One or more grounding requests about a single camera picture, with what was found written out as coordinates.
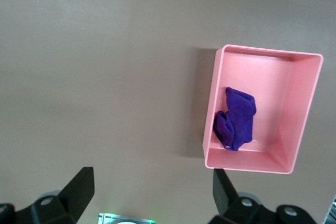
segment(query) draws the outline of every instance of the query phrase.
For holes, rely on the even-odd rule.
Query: gray tabletop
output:
[[[228,172],[269,209],[322,222],[336,193],[335,13],[336,0],[0,0],[0,202],[21,209],[93,166],[79,223],[207,223],[213,49],[237,44],[324,55],[294,172]]]

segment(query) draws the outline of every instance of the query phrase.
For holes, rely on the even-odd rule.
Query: pink box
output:
[[[289,174],[298,155],[320,74],[320,54],[226,45],[217,50],[206,116],[205,166]],[[214,115],[227,111],[225,88],[255,98],[253,140],[225,150],[213,131]]]

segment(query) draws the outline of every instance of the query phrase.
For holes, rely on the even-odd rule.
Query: purple towel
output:
[[[252,141],[256,104],[252,95],[232,88],[225,92],[228,112],[217,112],[213,129],[224,148],[237,151],[244,143]]]

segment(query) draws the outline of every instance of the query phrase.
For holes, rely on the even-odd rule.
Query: metal screw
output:
[[[49,198],[46,198],[46,199],[42,200],[40,204],[41,204],[41,206],[45,206],[45,205],[49,204],[52,200],[53,200],[53,198],[49,197]]]
[[[241,200],[241,203],[245,206],[245,207],[251,207],[253,204],[252,204],[252,201],[250,201],[249,199],[242,199]]]
[[[6,206],[0,207],[0,214],[1,214],[3,211],[5,211],[5,209],[6,209]]]
[[[285,207],[285,213],[291,216],[297,216],[298,213],[291,207]]]

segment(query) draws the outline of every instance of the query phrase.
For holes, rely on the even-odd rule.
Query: folded cloth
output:
[[[253,116],[256,104],[252,95],[227,88],[226,104],[228,111],[218,111],[213,130],[224,148],[237,151],[243,144],[252,141]]]

